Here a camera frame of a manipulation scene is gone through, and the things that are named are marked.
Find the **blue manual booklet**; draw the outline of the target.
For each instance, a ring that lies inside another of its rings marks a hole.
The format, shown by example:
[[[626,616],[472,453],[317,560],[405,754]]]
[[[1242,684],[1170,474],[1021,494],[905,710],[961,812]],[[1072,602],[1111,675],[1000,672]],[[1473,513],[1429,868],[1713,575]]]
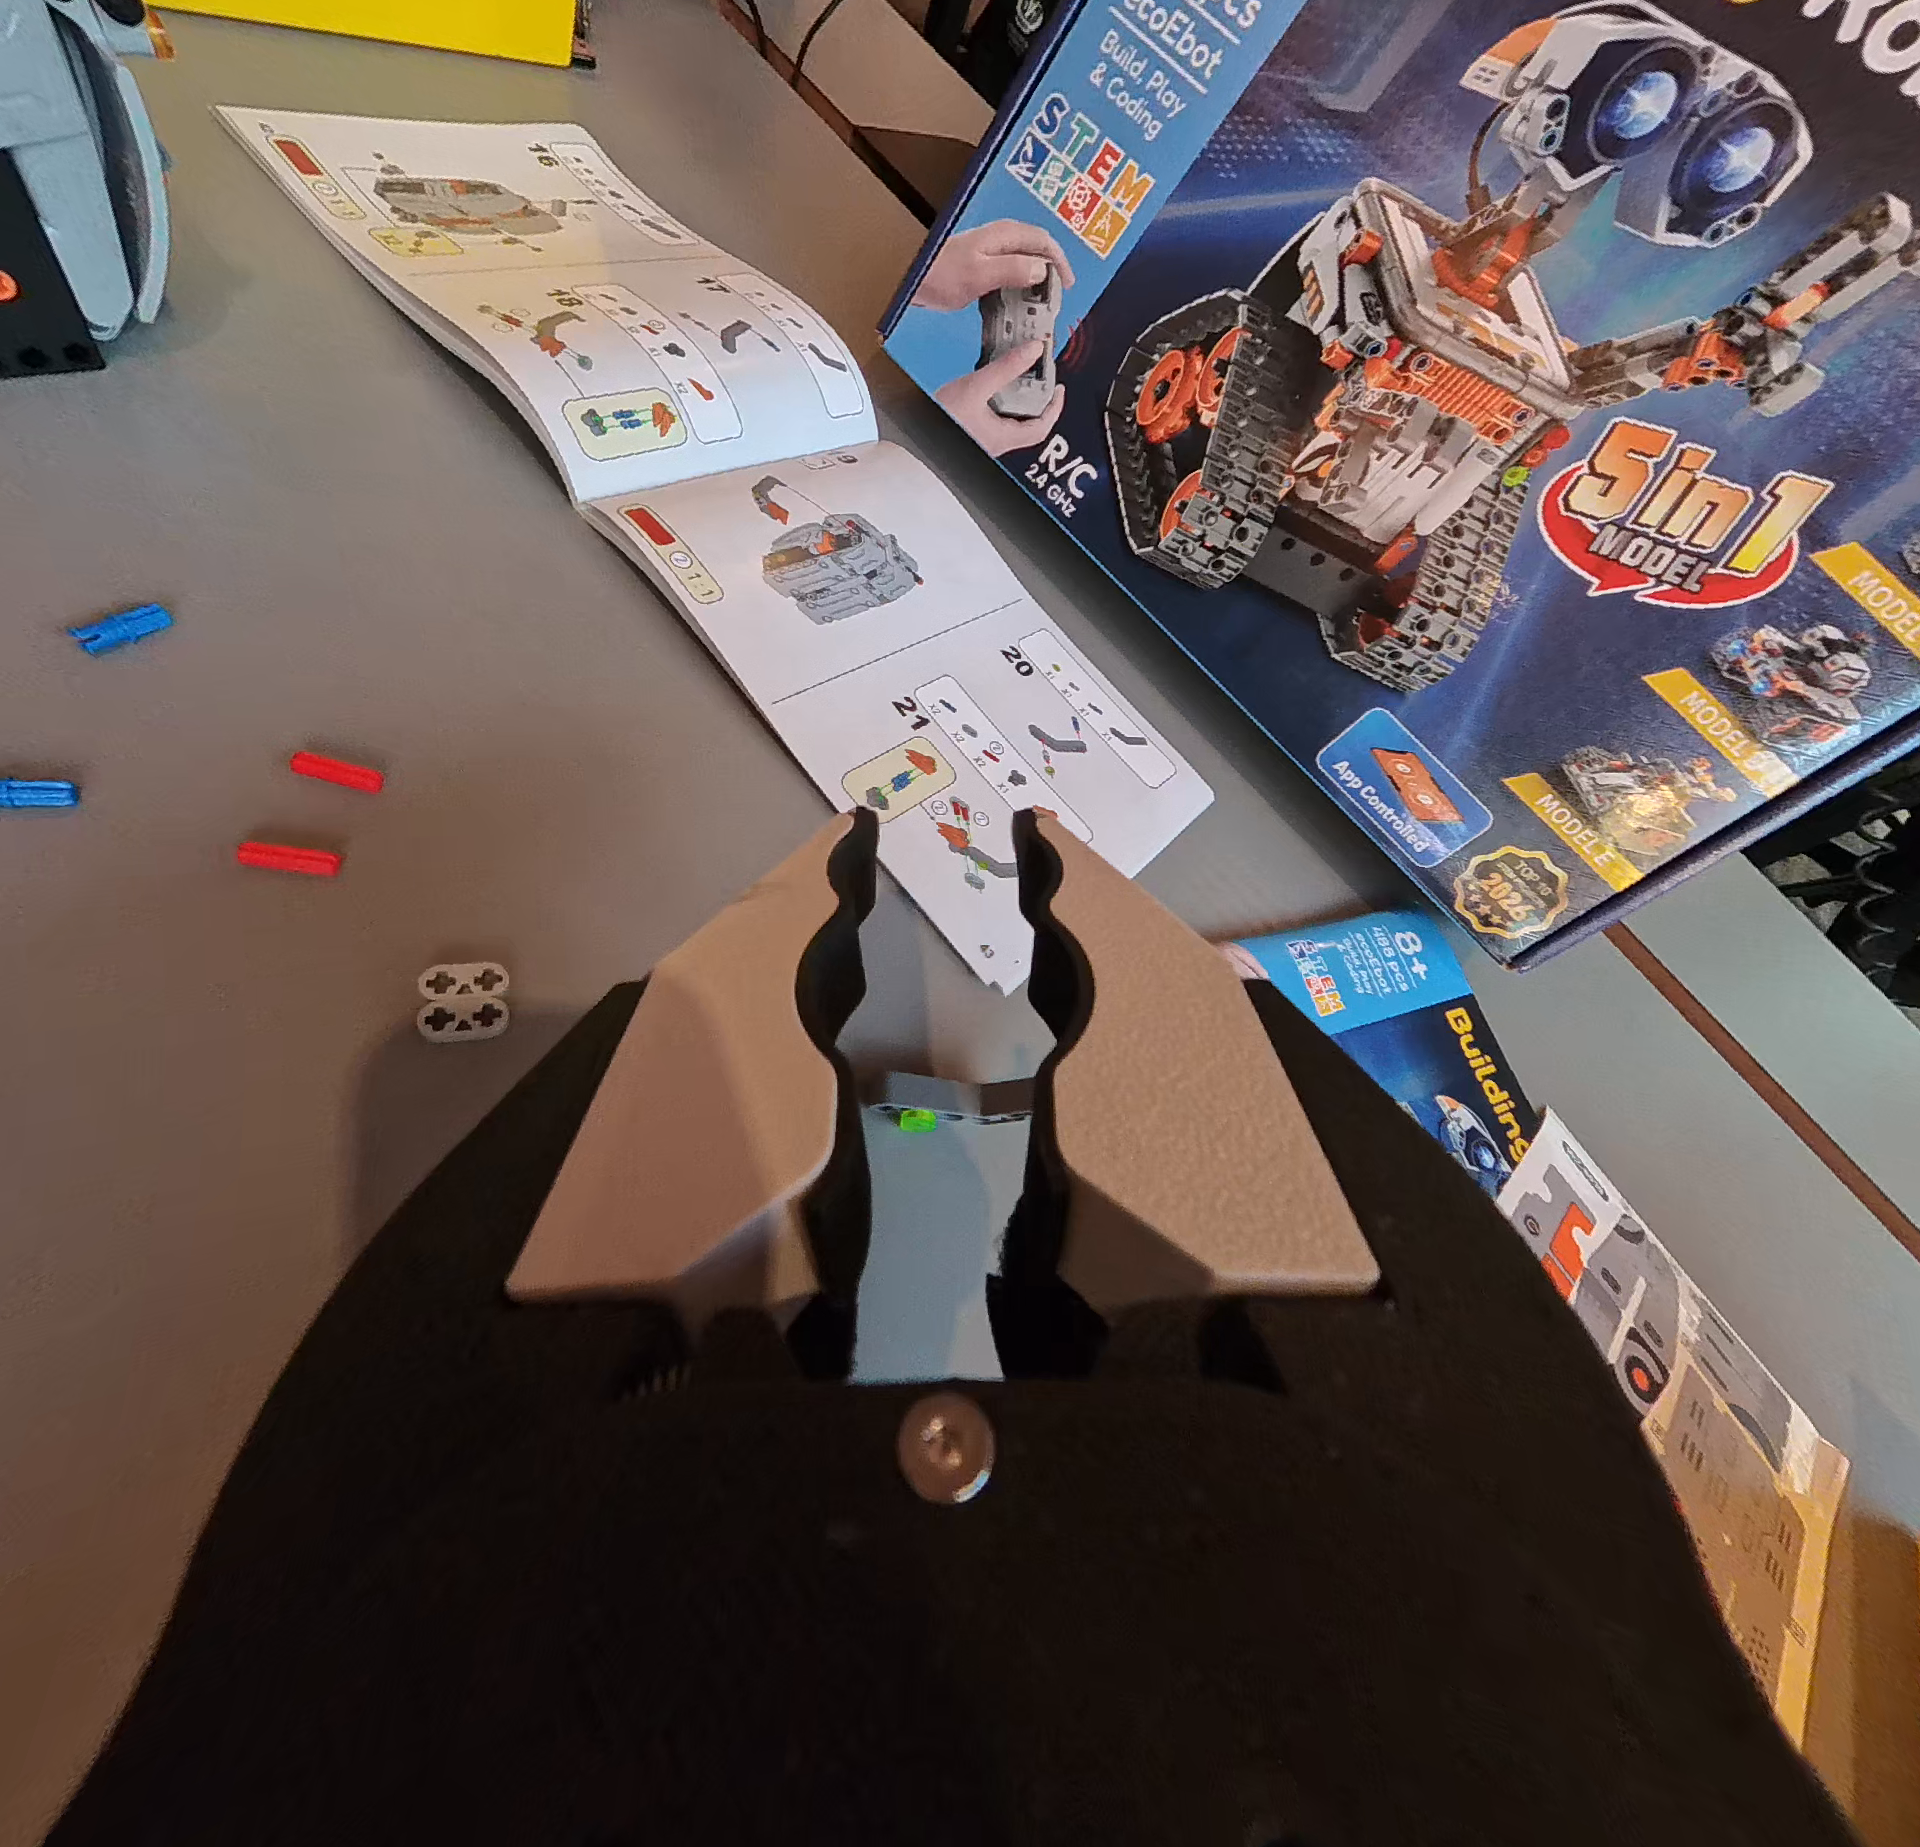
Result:
[[[1366,913],[1215,948],[1335,1039],[1485,1193],[1500,1193],[1540,1113],[1436,919]]]

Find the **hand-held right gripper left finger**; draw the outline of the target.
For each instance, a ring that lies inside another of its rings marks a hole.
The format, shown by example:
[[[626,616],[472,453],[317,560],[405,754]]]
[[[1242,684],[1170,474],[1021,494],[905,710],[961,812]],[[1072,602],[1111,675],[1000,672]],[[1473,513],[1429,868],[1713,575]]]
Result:
[[[874,1241],[858,1083],[877,817],[841,812],[646,978],[508,1277],[518,1306],[765,1314],[847,1372]]]

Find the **grey desk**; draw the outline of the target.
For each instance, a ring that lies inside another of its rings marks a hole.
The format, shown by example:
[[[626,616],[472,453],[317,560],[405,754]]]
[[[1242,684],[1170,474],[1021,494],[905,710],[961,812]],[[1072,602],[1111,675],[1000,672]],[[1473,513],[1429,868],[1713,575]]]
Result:
[[[828,818],[547,455],[217,124],[217,104],[562,122],[854,352],[914,225],[706,0],[595,0],[595,74],[178,11],[159,323],[4,380],[4,1842],[39,1842],[140,1680],[206,1509],[367,1241],[584,1011]],[[1402,899],[1387,862],[882,359],[881,426],[1213,788],[1145,874],[1196,929]],[[70,626],[177,626],[89,659]],[[297,752],[378,767],[357,795]],[[240,842],[346,856],[244,869]],[[1854,1466],[1807,1751],[1916,1842],[1916,1257],[1661,987],[1710,948],[1790,1077],[1906,1138],[1916,1040],[1735,862],[1524,977],[1470,965],[1527,1091]],[[432,1046],[418,973],[504,965],[510,1035]]]

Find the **orange sticker sheets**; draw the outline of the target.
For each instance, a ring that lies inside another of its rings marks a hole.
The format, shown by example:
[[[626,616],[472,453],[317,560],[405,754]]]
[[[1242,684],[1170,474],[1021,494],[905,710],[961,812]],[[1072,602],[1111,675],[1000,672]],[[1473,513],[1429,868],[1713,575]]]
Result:
[[[1498,1211],[1607,1361],[1733,1642],[1805,1743],[1845,1456],[1554,1113]]]

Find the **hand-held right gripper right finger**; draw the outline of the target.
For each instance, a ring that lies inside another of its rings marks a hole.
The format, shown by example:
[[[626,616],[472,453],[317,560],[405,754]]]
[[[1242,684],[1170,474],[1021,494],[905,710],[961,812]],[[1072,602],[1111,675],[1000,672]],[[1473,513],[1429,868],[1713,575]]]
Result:
[[[991,1276],[1006,1372],[1087,1372],[1124,1314],[1357,1299],[1378,1262],[1227,959],[1061,817],[1014,818],[1050,1032]]]

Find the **blue robot kit box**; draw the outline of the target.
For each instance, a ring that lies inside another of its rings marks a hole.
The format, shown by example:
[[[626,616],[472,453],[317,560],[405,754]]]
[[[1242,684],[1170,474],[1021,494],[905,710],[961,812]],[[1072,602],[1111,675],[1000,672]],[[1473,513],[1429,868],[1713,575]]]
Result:
[[[882,345],[1522,970],[1916,754],[1917,0],[1061,0]]]

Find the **open instruction booklet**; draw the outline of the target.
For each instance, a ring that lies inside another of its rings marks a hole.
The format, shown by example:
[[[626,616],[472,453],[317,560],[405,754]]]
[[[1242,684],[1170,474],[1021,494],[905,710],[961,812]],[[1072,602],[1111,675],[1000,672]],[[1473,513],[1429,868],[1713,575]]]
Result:
[[[1013,818],[1138,876],[1213,795],[1026,594],[803,299],[567,126],[217,106],[362,277],[491,380],[997,992],[1029,973]]]

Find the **dark grey beam with pins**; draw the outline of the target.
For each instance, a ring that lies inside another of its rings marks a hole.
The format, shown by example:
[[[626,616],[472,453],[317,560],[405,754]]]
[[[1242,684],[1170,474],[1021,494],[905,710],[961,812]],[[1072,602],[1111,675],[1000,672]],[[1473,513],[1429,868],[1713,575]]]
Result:
[[[945,1081],[925,1073],[888,1072],[862,1083],[862,1105],[909,1135],[932,1135],[945,1125],[1016,1125],[1030,1117],[1036,1083]]]

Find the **partly built robot model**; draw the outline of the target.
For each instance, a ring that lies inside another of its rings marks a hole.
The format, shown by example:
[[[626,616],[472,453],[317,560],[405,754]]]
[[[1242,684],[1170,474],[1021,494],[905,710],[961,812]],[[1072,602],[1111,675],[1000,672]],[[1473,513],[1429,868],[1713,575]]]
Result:
[[[3,0],[3,375],[84,373],[152,324],[170,161],[132,59],[170,59],[144,0]]]

